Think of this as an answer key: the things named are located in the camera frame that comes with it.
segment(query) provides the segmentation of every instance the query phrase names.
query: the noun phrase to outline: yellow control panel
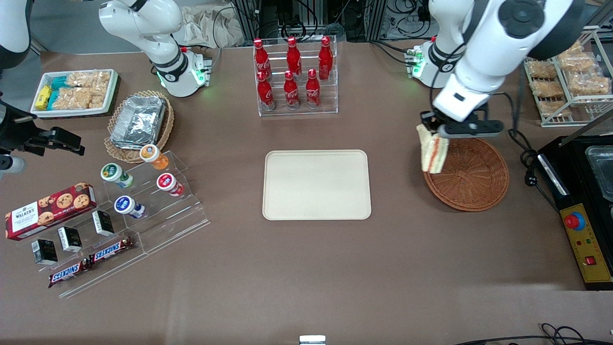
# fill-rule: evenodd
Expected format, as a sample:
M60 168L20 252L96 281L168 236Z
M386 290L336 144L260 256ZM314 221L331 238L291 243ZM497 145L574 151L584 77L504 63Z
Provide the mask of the yellow control panel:
M566 234L585 282L613 281L583 204L560 211Z

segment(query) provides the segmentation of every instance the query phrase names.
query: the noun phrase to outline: red glass bottle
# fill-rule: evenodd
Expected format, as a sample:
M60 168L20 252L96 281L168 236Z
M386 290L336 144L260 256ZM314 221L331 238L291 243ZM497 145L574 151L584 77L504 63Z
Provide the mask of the red glass bottle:
M319 80L330 79L332 72L332 49L330 49L330 37L324 36L321 39L321 49L319 50Z
M257 73L257 94L260 97L260 101L262 101L262 110L274 110L276 104L272 96L272 87L266 80L264 72Z
M295 80L300 80L302 78L302 58L296 47L296 37L290 36L287 39L287 46L287 68L293 73Z
M266 75L266 79L270 81L272 79L272 70L270 69L270 60L268 58L268 53L264 49L264 44L262 40L256 38L253 40L253 46L256 48L256 69L258 72L264 72Z
M285 84L283 85L283 90L285 91L285 102L287 103L287 107L290 109L298 109L300 107L298 85L291 71L285 71Z
M315 71L315 68L311 68L308 70L308 80L306 82L306 104L309 108L315 109L319 107L321 103L319 91L317 71Z

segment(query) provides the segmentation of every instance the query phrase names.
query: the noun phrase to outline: foil container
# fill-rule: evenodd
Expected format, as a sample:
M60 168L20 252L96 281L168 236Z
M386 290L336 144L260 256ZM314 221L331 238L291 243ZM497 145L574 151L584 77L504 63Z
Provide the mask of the foil container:
M120 149L140 150L157 144L166 101L159 97L130 96L117 116L111 142Z

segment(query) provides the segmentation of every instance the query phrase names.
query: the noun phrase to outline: brown table surface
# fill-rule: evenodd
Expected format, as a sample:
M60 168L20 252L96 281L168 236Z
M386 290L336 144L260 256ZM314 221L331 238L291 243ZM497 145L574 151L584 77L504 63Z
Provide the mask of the brown table surface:
M586 292L559 216L524 185L520 149L489 139L505 157L504 200L464 213L437 200L420 171L415 126L428 89L368 44L340 47L340 111L316 120L257 115L250 48L224 50L211 86L171 97L167 145L211 224L69 300L40 284L32 253L0 241L0 336L9 344L454 344L539 334L567 324L613 337L613 294ZM45 71L113 68L119 99L165 92L141 53L43 56ZM502 90L515 95L517 74ZM504 98L490 102L509 125ZM538 126L526 92L521 130L540 148L572 129ZM108 118L48 120L83 138L84 157L48 150L0 181L9 212L74 182L101 187L113 161ZM372 215L362 221L271 222L262 216L271 150L361 149L368 155Z

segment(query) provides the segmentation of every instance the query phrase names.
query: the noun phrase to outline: brown wicker basket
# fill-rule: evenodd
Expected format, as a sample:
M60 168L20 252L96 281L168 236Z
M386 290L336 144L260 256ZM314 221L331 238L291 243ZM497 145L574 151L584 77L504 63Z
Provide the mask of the brown wicker basket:
M452 139L440 174L425 172L428 187L442 202L461 211L485 211L509 188L509 169L498 150L481 139Z
M156 144L157 147L160 149L160 151L162 151L162 148L164 147L164 145L166 145L166 142L168 141L168 138L170 136L170 132L172 131L172 124L175 121L175 112L172 110L170 101L162 93L157 92L157 91L151 91L151 90L137 92L133 96L143 96L143 97L156 96L166 101L166 112L164 113L164 123L162 123L162 128L159 130L160 135L158 138L158 143ZM117 116L119 116L123 108L124 102L125 100L121 102L121 104L115 109L115 112L113 113L113 116L111 117L109 121L109 125L107 127L109 129L109 134L112 133L113 128L115 128L115 123L117 122ZM111 142L110 137L104 139L104 146L107 148L107 152L109 153L109 155L111 155L113 158L117 158L121 161L125 161L125 162L132 163L132 164L143 162L143 160L140 159L138 150L126 150L126 149L120 149L119 147L115 147L115 145L113 145L113 143Z

